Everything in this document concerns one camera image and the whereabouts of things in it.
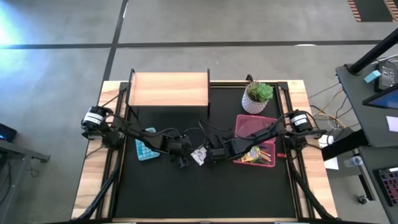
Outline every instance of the blue keypad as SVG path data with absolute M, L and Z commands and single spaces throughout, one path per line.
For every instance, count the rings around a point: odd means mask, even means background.
M 154 128 L 147 128 L 146 131 L 151 133 L 156 132 Z M 142 141 L 137 139 L 136 139 L 136 149 L 137 149 L 137 156 L 140 161 L 153 159 L 155 157 L 160 156 L 160 153 L 150 150 L 148 147 L 145 146 L 145 144 Z

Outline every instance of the desk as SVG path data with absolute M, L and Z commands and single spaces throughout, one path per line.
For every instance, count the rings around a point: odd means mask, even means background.
M 307 93 L 305 91 L 305 86 L 304 82 L 302 80 L 284 80 L 283 82 L 287 82 L 289 85 L 289 90 L 290 90 L 290 99 L 292 102 L 293 109 L 299 109 L 299 110 L 305 110 L 311 113 L 309 103 L 308 103 L 308 98 L 307 98 Z M 101 96 L 99 98 L 99 105 L 102 105 L 103 103 L 107 102 L 110 100 L 112 97 L 116 96 L 119 91 L 119 86 L 120 82 L 104 82 L 103 88 L 101 91 Z M 284 111 L 287 111 L 287 105 L 286 102 L 282 100 L 282 104 L 284 107 Z M 114 109 L 116 107 L 116 102 L 115 103 L 110 103 L 108 107 Z M 316 144 L 316 141 L 311 141 L 309 140 L 310 143 Z M 98 148 L 100 145 L 100 141 L 92 141 L 88 145 L 87 153 L 95 150 Z M 89 158 L 86 159 L 84 165 L 83 165 L 83 170 L 82 170 L 82 175 L 78 187 L 78 192 L 76 195 L 76 200 L 75 200 L 75 205 L 73 208 L 72 212 L 72 218 L 73 217 L 78 217 L 80 214 L 82 214 L 85 210 L 85 208 L 91 203 L 91 201 L 94 199 L 95 195 L 98 193 L 100 187 L 101 187 L 101 180 L 103 176 L 103 171 L 105 167 L 105 160 L 106 160 L 106 153 L 107 149 L 102 149 L 96 154 L 92 154 Z M 326 208 L 326 210 L 332 214 L 333 216 L 337 216 L 336 214 L 336 208 L 335 204 L 333 201 L 333 196 L 331 194 L 330 190 L 330 185 L 328 182 L 328 177 L 326 174 L 326 169 L 323 164 L 323 158 L 322 154 L 318 149 L 312 148 L 312 147 L 306 147 L 303 150 L 303 159 L 305 163 L 305 170 L 307 173 L 307 179 L 309 182 L 309 186 L 316 196 L 316 198 L 319 200 L 319 202 Z M 110 189 L 105 197 L 105 203 L 103 207 L 103 212 L 102 216 L 105 217 L 108 213 L 108 207 L 109 207 L 109 196 L 111 193 L 112 189 Z M 300 203 L 302 204 L 302 209 L 303 209 L 303 215 L 305 217 L 308 216 L 308 211 L 306 211 L 306 201 L 303 196 L 303 193 L 300 191 Z M 239 219 L 239 218 L 234 218 L 234 219 L 228 219 L 228 218 L 221 218 L 221 219 L 208 219 L 207 221 L 212 221 L 212 222 L 254 222 L 254 221 L 262 221 L 262 222 L 271 222 L 271 221 L 294 221 L 295 219 L 281 219 L 281 218 L 257 218 L 257 219 L 250 219 L 250 218 L 245 218 L 245 219 Z M 192 222 L 199 222 L 199 221 L 204 221 L 203 219 L 200 220 L 195 220 L 195 219 L 160 219 L 160 220 L 148 220 L 148 219 L 135 219 L 135 218 L 130 218 L 130 219 L 115 219 L 117 222 L 144 222 L 144 221 L 158 221 L 158 222 L 177 222 L 177 221 L 192 221 Z

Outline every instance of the gray floor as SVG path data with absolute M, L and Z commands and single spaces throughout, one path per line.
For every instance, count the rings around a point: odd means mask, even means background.
M 0 0 L 0 44 L 111 43 L 121 0 Z M 130 0 L 119 42 L 373 40 L 396 23 L 358 23 L 345 0 Z M 301 79 L 308 95 L 334 83 L 335 67 L 354 62 L 371 45 L 118 49 L 110 80 L 130 68 L 145 72 L 211 69 L 212 80 Z M 396 54 L 394 47 L 387 54 Z M 0 50 L 0 123 L 19 131 L 17 143 L 51 154 L 33 164 L 13 223 L 70 218 L 87 141 L 80 120 L 95 105 L 109 49 Z M 335 89 L 310 99 L 323 107 Z M 344 94 L 328 107 L 335 113 Z M 347 102 L 342 111 L 349 109 Z M 356 124 L 353 112 L 342 117 Z M 326 122 L 320 126 L 330 129 Z M 339 216 L 386 223 L 377 202 L 359 205 L 357 177 L 330 178 Z

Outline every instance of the white paper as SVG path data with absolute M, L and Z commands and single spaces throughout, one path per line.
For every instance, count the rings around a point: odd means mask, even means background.
M 201 147 L 200 149 L 197 149 L 193 153 L 191 153 L 191 156 L 199 164 L 199 166 L 202 166 L 203 163 L 205 163 L 206 152 L 206 149 L 204 147 Z
M 323 148 L 323 147 L 328 146 L 328 143 L 329 144 L 333 144 L 335 139 L 334 139 L 333 136 L 329 136 L 327 134 L 324 134 L 318 141 L 319 141 L 319 147 Z M 331 158 L 331 159 L 325 161 L 324 163 L 325 163 L 326 169 L 338 170 L 337 157 Z
M 390 131 L 398 132 L 398 118 L 392 116 L 386 116 L 388 129 Z

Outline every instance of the pink tray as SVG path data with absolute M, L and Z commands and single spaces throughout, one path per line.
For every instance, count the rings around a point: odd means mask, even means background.
M 240 137 L 248 137 L 249 135 L 268 128 L 272 123 L 276 122 L 275 118 L 266 118 L 264 116 L 243 115 L 236 117 L 235 135 Z M 272 138 L 266 142 L 275 142 Z
M 262 166 L 262 167 L 268 167 L 268 168 L 274 167 L 275 166 L 275 144 L 264 142 L 264 143 L 261 143 L 259 146 L 260 146 L 261 151 L 264 151 L 271 155 L 271 163 L 270 164 L 254 164 L 254 163 L 250 163 L 250 162 L 241 162 L 240 159 L 234 160 L 234 163 L 251 165 L 251 166 Z

